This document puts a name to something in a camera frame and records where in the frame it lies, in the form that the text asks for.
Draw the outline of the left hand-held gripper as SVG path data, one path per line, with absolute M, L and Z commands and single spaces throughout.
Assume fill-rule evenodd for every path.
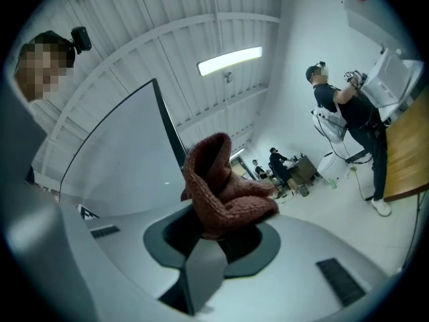
M 83 205 L 81 204 L 77 204 L 77 210 L 80 214 L 80 216 L 85 220 L 95 220 L 98 219 L 99 216 L 94 214 L 93 212 L 91 212 L 90 210 L 88 210 L 87 208 L 85 208 Z

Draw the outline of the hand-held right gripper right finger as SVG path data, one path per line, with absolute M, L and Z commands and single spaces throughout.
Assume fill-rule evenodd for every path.
M 277 256 L 255 276 L 225 280 L 196 314 L 199 321 L 314 321 L 342 309 L 317 266 L 336 259 L 364 292 L 387 274 L 323 227 L 284 215 L 267 220 L 280 235 Z

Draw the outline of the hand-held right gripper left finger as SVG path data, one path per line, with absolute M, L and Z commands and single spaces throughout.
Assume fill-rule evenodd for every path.
M 143 244 L 146 229 L 187 203 L 85 221 L 60 208 L 68 243 L 95 305 L 97 321 L 192 321 L 158 299 L 179 272 L 160 266 Z

